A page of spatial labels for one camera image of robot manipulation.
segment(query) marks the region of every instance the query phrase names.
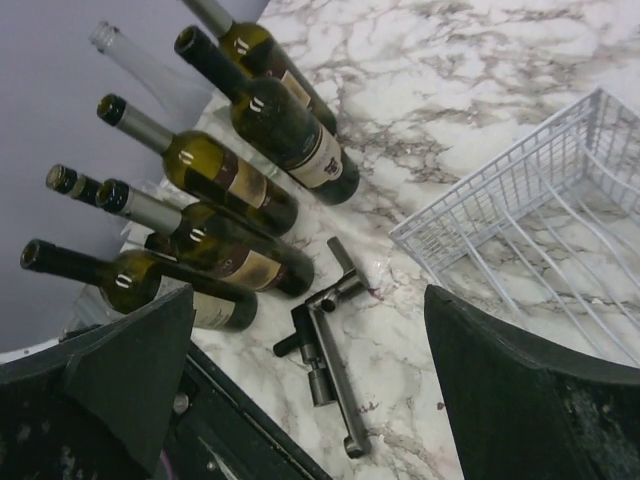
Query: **red wine stain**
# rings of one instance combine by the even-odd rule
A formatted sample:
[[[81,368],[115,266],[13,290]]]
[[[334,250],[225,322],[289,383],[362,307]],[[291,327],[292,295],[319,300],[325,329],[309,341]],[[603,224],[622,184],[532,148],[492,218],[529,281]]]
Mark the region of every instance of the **red wine stain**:
[[[379,288],[369,288],[369,295],[371,295],[373,298],[376,298],[380,301],[384,300],[384,297],[382,296],[382,294],[380,293],[380,289]]]
[[[367,412],[373,412],[376,408],[378,408],[378,405],[380,405],[380,402],[376,403],[375,405],[373,404],[373,402],[369,402],[369,405],[361,405],[360,407],[358,407],[358,412],[360,413],[367,413]]]

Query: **white wire rack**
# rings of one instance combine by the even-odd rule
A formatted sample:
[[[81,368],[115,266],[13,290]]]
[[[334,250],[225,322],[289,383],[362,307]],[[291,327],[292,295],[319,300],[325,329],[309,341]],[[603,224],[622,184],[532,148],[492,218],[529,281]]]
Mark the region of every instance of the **white wire rack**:
[[[476,306],[640,366],[639,122],[598,89],[390,236]]]

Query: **dark wine bottle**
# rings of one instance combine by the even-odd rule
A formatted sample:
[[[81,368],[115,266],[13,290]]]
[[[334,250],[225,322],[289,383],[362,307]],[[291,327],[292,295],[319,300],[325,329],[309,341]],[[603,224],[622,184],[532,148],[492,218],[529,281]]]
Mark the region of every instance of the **dark wine bottle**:
[[[250,77],[275,77],[331,135],[336,117],[273,35],[260,25],[238,23],[216,0],[182,0],[219,41],[220,49]]]
[[[46,179],[47,188],[54,192],[67,195],[68,197],[80,202],[96,207],[96,194],[102,185],[102,182],[87,177],[82,173],[78,173],[73,168],[64,165],[54,165],[49,170]],[[169,239],[158,232],[149,234],[144,241],[144,248],[152,252],[160,253],[168,257],[174,257],[171,252]]]
[[[279,81],[249,79],[195,26],[182,31],[174,48],[229,98],[238,135],[323,203],[351,198],[360,181],[358,168]]]
[[[104,300],[125,315],[191,284],[198,328],[239,332],[251,325],[258,308],[255,293],[145,250],[127,250],[109,262],[31,240],[22,251],[20,266],[95,285]]]
[[[220,280],[290,297],[313,282],[313,263],[304,253],[211,205],[198,202],[180,211],[114,179],[102,184],[96,203],[166,236],[180,262]]]
[[[179,189],[280,236],[298,216],[295,198],[204,132],[174,134],[116,95],[98,105],[98,117],[162,157]]]

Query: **white label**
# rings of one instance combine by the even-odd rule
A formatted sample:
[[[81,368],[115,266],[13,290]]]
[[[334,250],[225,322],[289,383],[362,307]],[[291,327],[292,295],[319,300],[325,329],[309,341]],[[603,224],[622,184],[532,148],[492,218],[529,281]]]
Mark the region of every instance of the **white label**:
[[[313,153],[289,173],[307,188],[337,180],[342,175],[342,152],[338,141],[321,126],[320,138]]]
[[[291,93],[295,95],[298,100],[300,100],[300,103],[302,103],[305,108],[309,106],[309,104],[311,103],[311,96],[307,92],[305,92],[304,88],[302,88],[302,85],[300,85],[300,82],[296,80],[296,77],[294,77],[289,70],[284,72],[284,75],[282,76],[280,81],[285,87],[289,89]]]
[[[164,297],[167,293],[177,290],[180,287],[189,285],[171,277],[162,277],[160,286],[154,300]],[[233,314],[236,304],[229,300],[212,297],[200,292],[193,292],[193,309],[196,311],[196,318],[193,326],[196,328],[206,328],[209,330],[221,327]]]

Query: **brown label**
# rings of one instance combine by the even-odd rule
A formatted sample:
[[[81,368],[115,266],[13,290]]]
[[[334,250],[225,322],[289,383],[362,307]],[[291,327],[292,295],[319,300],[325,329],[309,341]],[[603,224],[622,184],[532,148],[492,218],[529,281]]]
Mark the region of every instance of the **brown label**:
[[[251,290],[263,291],[276,286],[286,273],[284,265],[243,246],[233,249],[214,274],[219,278]]]
[[[267,177],[224,148],[222,165],[213,181],[254,208],[269,203]]]

